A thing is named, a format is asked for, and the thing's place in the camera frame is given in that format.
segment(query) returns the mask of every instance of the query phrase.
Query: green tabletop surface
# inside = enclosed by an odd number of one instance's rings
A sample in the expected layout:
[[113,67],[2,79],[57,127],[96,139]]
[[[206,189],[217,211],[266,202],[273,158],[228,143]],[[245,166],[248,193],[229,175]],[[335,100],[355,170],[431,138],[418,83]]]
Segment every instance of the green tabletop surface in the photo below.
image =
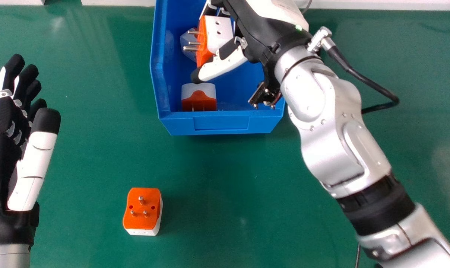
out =
[[[306,169],[287,115],[271,134],[182,136],[157,118],[153,8],[0,6],[0,68],[14,53],[40,71],[63,117],[41,191],[32,268],[349,268],[354,229]],[[450,12],[309,10],[348,60],[398,107],[364,120],[414,201],[450,240]],[[365,106],[385,99],[344,73]],[[164,199],[158,236],[130,236],[132,187]],[[361,267],[373,262],[362,257]]]

